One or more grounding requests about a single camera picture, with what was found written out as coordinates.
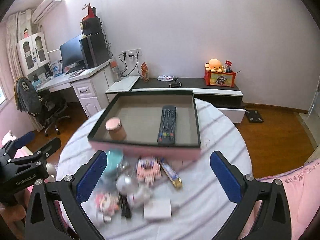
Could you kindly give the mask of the person's left hand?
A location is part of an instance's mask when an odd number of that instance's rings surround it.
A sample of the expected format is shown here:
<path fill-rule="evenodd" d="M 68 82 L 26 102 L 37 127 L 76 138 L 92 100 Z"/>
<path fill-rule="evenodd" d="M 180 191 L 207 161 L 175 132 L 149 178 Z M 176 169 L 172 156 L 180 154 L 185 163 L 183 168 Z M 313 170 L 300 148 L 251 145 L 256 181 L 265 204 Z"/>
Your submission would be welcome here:
<path fill-rule="evenodd" d="M 5 206 L 1 204 L 1 216 L 9 227 L 13 228 L 16 222 L 25 218 L 25 215 L 25 208 L 20 204 L 14 206 Z"/>

